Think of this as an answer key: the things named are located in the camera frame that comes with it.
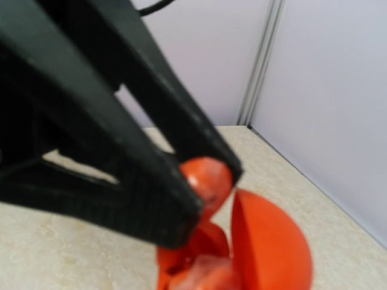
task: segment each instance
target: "cable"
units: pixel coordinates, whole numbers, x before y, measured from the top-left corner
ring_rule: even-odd
[[[157,3],[155,3],[149,7],[140,9],[138,12],[140,12],[141,17],[147,16],[147,15],[150,15],[152,13],[160,11],[161,9],[165,8],[166,6],[168,6],[170,3],[174,2],[174,1],[175,0],[160,0]]]

